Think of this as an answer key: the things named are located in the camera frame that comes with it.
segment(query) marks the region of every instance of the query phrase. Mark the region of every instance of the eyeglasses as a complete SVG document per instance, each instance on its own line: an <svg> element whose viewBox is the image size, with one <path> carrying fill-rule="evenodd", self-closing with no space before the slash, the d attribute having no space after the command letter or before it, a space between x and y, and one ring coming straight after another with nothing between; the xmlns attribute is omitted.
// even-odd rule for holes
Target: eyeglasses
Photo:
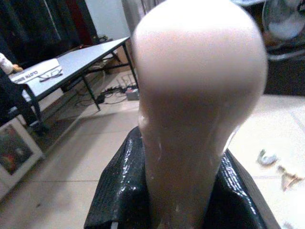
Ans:
<svg viewBox="0 0 305 229"><path fill-rule="evenodd" d="M54 70L54 71L52 71L51 72L51 76L48 76L47 75L47 77L42 77L42 76L39 76L39 78L41 78L40 80L39 80L39 82L45 82L45 81L47 81L48 79L52 79L52 78L57 78L57 77L60 77L60 76L62 76L62 69L56 69L56 70Z"/></svg>

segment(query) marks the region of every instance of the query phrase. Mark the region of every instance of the tiled floor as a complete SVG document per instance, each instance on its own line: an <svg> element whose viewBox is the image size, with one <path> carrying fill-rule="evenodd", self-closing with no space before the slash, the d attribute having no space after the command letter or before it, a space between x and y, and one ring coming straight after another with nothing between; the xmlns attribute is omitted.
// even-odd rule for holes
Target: tiled floor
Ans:
<svg viewBox="0 0 305 229"><path fill-rule="evenodd" d="M109 85L116 85L116 80ZM109 103L122 98L113 96ZM76 125L0 203L1 229L81 229L99 177L128 132L137 125L139 103L90 105ZM229 149L253 176L279 224L305 225L305 182L281 190L279 164L305 176L305 99L264 95ZM280 161L261 167L261 149Z"/></svg>

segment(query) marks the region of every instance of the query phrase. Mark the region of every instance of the dark curtain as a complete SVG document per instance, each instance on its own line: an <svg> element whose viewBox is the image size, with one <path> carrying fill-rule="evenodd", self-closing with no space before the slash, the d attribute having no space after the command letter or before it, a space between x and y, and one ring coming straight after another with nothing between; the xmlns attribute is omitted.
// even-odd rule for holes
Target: dark curtain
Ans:
<svg viewBox="0 0 305 229"><path fill-rule="evenodd" d="M80 44L62 0L1 0L0 15L0 36L7 46L4 52L11 51L23 67Z"/></svg>

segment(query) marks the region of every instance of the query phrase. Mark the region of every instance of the white wall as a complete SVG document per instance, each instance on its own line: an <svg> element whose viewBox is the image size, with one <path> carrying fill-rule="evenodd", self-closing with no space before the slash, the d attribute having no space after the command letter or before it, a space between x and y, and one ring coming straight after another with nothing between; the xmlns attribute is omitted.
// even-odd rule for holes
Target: white wall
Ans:
<svg viewBox="0 0 305 229"><path fill-rule="evenodd" d="M98 36L130 36L121 0L85 0Z"/></svg>

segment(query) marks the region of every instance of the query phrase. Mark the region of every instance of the beige silicone object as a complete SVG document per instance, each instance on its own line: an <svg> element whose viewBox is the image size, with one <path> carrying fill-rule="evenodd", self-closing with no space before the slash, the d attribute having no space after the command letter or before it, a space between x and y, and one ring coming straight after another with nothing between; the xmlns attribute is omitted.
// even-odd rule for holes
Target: beige silicone object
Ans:
<svg viewBox="0 0 305 229"><path fill-rule="evenodd" d="M152 228L199 229L224 150L264 90L262 37L228 0L167 0L133 41Z"/></svg>

